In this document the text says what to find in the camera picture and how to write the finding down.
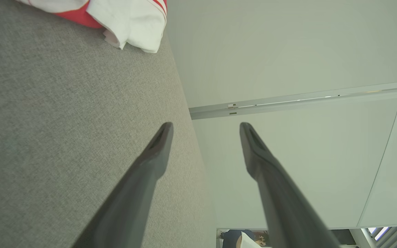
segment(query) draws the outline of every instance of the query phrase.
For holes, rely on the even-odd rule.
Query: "folded cloth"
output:
[[[166,26],[166,0],[17,1],[88,27],[104,26],[105,41],[120,49],[128,42],[156,53]]]

